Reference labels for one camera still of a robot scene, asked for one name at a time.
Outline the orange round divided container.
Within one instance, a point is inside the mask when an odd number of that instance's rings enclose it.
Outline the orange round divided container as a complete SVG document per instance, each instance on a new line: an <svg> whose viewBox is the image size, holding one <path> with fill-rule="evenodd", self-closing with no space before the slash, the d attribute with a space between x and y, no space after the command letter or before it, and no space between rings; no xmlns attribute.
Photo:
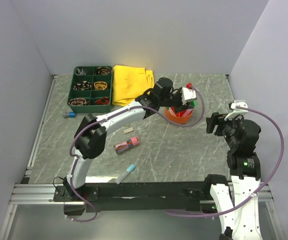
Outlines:
<svg viewBox="0 0 288 240"><path fill-rule="evenodd" d="M172 107L167 107L165 108L164 110L164 113L165 113L165 116L168 120L174 122L174 123L177 123L177 124L180 124L180 125L183 125L185 123L187 123L191 116L192 116L192 113L193 111L191 112L191 114L189 116L186 116L186 117L181 117L181 115L185 112L186 110L183 110L183 111L180 111L178 113L175 113L174 112L174 108Z"/></svg>

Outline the black green highlighter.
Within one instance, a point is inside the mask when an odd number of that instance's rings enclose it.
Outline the black green highlighter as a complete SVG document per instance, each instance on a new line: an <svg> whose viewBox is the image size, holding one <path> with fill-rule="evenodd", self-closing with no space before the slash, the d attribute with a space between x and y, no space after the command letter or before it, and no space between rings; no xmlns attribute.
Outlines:
<svg viewBox="0 0 288 240"><path fill-rule="evenodd" d="M193 109L193 108L195 108L196 103L195 103L195 101L191 101L191 102L188 103L187 106L188 106L189 109Z"/></svg>

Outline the clear tube blue cap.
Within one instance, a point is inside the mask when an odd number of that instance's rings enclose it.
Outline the clear tube blue cap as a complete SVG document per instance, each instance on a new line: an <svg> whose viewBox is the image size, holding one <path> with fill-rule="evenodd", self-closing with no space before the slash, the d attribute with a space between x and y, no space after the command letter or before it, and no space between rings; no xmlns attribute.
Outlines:
<svg viewBox="0 0 288 240"><path fill-rule="evenodd" d="M134 169L136 166L131 164L115 181L116 184L120 184Z"/></svg>

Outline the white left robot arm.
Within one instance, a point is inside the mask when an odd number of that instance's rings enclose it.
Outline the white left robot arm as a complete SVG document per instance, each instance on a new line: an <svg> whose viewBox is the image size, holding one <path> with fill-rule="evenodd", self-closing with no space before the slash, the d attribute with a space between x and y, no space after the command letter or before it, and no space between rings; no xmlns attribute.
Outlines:
<svg viewBox="0 0 288 240"><path fill-rule="evenodd" d="M69 154L74 161L71 170L63 179L67 197L72 201L84 197L87 172L92 160L104 151L108 135L126 124L158 113L161 107L174 108L175 112L191 109L193 101L199 96L193 85L174 88L171 79L161 77L152 88L147 89L130 104L104 115L86 115L69 148Z"/></svg>

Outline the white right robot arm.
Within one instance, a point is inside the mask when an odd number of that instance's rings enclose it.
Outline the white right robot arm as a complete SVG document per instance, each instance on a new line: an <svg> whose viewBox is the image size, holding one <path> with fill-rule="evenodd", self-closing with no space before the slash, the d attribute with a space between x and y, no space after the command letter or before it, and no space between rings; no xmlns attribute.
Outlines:
<svg viewBox="0 0 288 240"><path fill-rule="evenodd" d="M227 118L214 112L206 118L206 132L225 138L229 151L227 164L233 190L226 177L210 174L203 187L204 196L213 199L220 213L221 240L260 240L258 195L260 186L260 161L255 145L261 132L260 126L239 114Z"/></svg>

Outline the beige eraser block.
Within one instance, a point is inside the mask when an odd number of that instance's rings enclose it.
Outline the beige eraser block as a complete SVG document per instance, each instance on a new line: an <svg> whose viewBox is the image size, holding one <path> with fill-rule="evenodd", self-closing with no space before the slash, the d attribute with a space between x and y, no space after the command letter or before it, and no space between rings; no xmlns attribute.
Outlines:
<svg viewBox="0 0 288 240"><path fill-rule="evenodd" d="M133 131L134 131L134 128L133 128L133 127L130 127L130 128L128 128L128 129L123 130L124 134L131 133L131 132L133 132Z"/></svg>

